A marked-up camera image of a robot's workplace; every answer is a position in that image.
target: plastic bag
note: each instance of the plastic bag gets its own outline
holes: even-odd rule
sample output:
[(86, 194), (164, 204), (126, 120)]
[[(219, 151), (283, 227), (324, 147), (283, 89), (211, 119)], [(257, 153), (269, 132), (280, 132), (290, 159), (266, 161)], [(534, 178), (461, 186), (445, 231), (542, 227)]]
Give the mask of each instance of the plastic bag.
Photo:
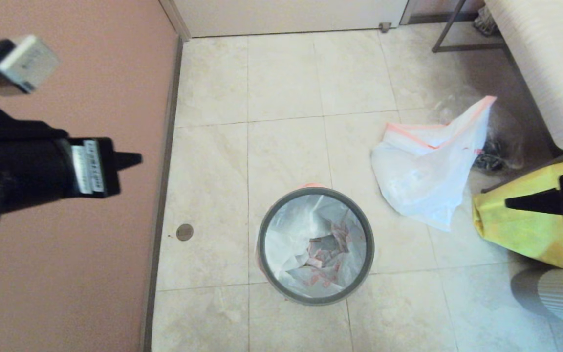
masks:
[(295, 198), (273, 216), (264, 255), (284, 287), (308, 298), (332, 296), (357, 278), (366, 237), (357, 216), (335, 198)]
[[(440, 101), (427, 116), (429, 123), (448, 125), (460, 116), (462, 111), (481, 100), (472, 87), (456, 90)], [(486, 174), (497, 174), (522, 169), (523, 127), (506, 109), (494, 105), (488, 120), (488, 134), (473, 168)]]
[(384, 198), (397, 212), (450, 230), (495, 100), (486, 96), (448, 125), (388, 123), (371, 162)]

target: floor drain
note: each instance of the floor drain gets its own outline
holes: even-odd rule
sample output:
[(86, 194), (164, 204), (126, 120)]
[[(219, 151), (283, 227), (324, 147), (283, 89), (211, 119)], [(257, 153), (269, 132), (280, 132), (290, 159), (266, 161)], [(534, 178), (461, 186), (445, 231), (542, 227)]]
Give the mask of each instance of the floor drain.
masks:
[(180, 241), (188, 241), (193, 236), (193, 227), (188, 223), (182, 223), (177, 229), (177, 239)]

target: label sticker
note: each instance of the label sticker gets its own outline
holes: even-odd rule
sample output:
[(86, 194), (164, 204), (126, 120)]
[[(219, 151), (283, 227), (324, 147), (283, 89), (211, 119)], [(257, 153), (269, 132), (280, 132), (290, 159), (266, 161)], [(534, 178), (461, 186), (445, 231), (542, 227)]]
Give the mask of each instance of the label sticker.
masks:
[(103, 192), (103, 176), (101, 174), (101, 164), (99, 160), (97, 142), (94, 140), (85, 140), (84, 147), (87, 152), (87, 162), (88, 169), (90, 171), (92, 190), (95, 192)]
[(73, 167), (75, 168), (75, 176), (78, 179), (80, 192), (92, 194), (86, 149), (81, 145), (71, 145), (71, 152), (73, 154)]

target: gray trash can rim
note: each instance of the gray trash can rim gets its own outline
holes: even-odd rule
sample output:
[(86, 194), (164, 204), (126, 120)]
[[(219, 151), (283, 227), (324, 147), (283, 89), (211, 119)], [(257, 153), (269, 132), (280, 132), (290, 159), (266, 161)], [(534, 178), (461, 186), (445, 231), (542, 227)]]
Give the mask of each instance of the gray trash can rim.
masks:
[[(271, 220), (277, 213), (281, 207), (286, 205), (286, 203), (290, 202), (291, 200), (303, 196), (311, 196), (311, 195), (322, 195), (334, 198), (344, 205), (349, 207), (349, 209), (357, 216), (362, 229), (364, 230), (364, 236), (366, 238), (366, 257), (364, 258), (364, 265), (362, 265), (362, 269), (358, 274), (357, 278), (351, 283), (351, 285), (347, 286), (344, 290), (334, 294), (333, 296), (328, 297), (321, 297), (321, 298), (307, 298), (300, 294), (296, 294), (291, 290), (287, 289), (282, 285), (275, 277), (273, 276), (273, 272), (271, 271), (270, 267), (268, 266), (268, 262), (266, 262), (266, 251), (265, 251), (265, 243), (264, 240), (266, 238), (266, 230), (268, 230), (268, 225), (270, 224)], [(258, 252), (260, 257), (260, 264), (264, 270), (264, 275), (268, 279), (273, 287), (279, 291), (281, 294), (286, 296), (288, 299), (295, 301), (297, 303), (301, 303), (302, 305), (308, 306), (324, 306), (324, 305), (331, 305), (338, 301), (341, 301), (347, 298), (350, 294), (352, 294), (364, 280), (368, 276), (368, 272), (370, 271), (370, 267), (373, 264), (373, 256), (375, 254), (375, 243), (373, 241), (373, 231), (371, 230), (370, 224), (364, 212), (358, 207), (358, 205), (353, 202), (349, 197), (345, 196), (344, 194), (327, 188), (322, 187), (306, 187), (302, 189), (295, 190), (283, 196), (280, 200), (278, 200), (273, 206), (266, 212), (266, 216), (264, 216), (264, 220), (260, 225), (260, 231), (258, 236)]]

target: yellow bag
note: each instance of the yellow bag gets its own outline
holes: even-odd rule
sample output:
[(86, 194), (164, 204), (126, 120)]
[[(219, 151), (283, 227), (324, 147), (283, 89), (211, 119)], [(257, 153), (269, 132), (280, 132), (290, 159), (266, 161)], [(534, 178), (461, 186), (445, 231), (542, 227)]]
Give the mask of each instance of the yellow bag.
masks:
[(482, 238), (563, 268), (563, 216), (508, 209), (505, 199), (559, 188), (563, 163), (533, 171), (473, 198), (473, 219)]

